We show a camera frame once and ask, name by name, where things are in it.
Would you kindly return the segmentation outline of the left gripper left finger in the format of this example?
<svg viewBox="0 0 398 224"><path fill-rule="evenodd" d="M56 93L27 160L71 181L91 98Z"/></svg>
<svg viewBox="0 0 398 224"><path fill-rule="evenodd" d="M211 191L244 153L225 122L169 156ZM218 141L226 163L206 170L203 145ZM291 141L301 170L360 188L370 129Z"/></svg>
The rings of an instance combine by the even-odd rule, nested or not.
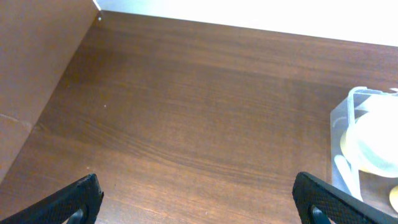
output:
<svg viewBox="0 0 398 224"><path fill-rule="evenodd" d="M104 192L96 174L88 174L1 223L94 223Z"/></svg>

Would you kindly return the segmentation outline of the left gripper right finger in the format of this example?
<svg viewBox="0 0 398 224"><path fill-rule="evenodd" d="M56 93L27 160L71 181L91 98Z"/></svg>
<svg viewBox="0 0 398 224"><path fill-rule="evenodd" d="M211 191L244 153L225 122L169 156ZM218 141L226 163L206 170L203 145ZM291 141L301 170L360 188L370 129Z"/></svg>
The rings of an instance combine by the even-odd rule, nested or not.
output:
<svg viewBox="0 0 398 224"><path fill-rule="evenodd" d="M296 175L292 195L302 223L397 224L396 218L308 172Z"/></svg>

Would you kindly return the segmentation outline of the yellow plastic bowl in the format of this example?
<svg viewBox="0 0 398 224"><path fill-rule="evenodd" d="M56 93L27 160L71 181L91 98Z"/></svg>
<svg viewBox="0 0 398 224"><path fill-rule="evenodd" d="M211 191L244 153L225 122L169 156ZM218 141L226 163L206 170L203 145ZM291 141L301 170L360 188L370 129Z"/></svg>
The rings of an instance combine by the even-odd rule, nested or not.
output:
<svg viewBox="0 0 398 224"><path fill-rule="evenodd" d="M356 166L360 171L369 173L366 167L363 153L361 152L357 139L352 130L347 129L340 139L341 152L346 160Z"/></svg>

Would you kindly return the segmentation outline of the yellow plastic cup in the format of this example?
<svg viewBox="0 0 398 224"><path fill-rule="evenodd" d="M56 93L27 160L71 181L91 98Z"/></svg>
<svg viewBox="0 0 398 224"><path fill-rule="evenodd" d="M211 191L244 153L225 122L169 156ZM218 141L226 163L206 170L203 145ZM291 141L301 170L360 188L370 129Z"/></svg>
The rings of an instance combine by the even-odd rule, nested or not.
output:
<svg viewBox="0 0 398 224"><path fill-rule="evenodd" d="M389 201L392 208L398 212L398 186L393 187L389 193Z"/></svg>

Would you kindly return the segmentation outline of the white plastic bowl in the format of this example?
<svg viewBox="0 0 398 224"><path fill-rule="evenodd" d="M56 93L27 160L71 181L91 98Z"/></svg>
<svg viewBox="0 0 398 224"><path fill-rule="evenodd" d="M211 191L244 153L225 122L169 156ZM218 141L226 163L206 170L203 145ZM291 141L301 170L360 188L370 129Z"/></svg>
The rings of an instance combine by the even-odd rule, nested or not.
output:
<svg viewBox="0 0 398 224"><path fill-rule="evenodd" d="M397 114L372 111L354 125L359 169L381 177L397 177Z"/></svg>

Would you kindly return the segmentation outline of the grey plastic spoon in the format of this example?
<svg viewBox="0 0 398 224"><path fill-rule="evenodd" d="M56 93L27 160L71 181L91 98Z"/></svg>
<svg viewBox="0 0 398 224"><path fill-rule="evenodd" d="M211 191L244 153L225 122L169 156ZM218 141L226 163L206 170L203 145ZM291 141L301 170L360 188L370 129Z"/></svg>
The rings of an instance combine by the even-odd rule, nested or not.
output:
<svg viewBox="0 0 398 224"><path fill-rule="evenodd" d="M336 167L342 176L342 179L344 183L346 184L350 194L360 200L363 201L363 198L361 196L361 191L360 191L360 185L359 185L359 173L357 169L352 169L348 165L347 160L345 159L344 156L342 155L336 155L334 157L334 162L336 164Z"/></svg>

